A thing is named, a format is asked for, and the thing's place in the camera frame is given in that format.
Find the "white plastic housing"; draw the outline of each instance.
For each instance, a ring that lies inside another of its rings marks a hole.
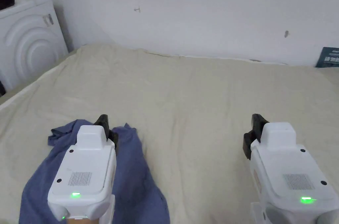
[[[53,0],[15,0],[0,10],[0,81],[27,83],[68,54]]]
[[[338,196],[307,149],[296,144],[289,123],[265,124],[261,143],[255,140],[251,151],[250,168],[260,199],[260,208],[251,206],[257,223],[334,222]]]
[[[48,205],[55,218],[113,217],[110,211],[115,204],[111,195],[115,169],[115,146],[111,140],[106,141],[103,127],[81,126],[77,143],[67,150],[48,193]]]

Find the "blue towel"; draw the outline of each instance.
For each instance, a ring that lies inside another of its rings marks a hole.
[[[24,188],[19,224],[66,223],[66,220],[58,222],[54,218],[47,205],[47,195],[67,149],[76,143],[76,134],[81,125],[92,124],[76,120],[52,129],[53,135],[48,137],[48,145],[54,148]],[[169,224],[166,199],[153,181],[136,129],[125,124],[124,127],[113,128],[113,131],[119,135],[112,191],[116,199],[113,224]]]

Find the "mattress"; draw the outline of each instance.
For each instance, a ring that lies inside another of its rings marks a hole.
[[[290,122],[339,191],[339,69],[185,58],[87,45],[0,106],[0,218],[75,119],[136,127],[172,223],[252,223],[258,200],[242,151],[251,115]]]

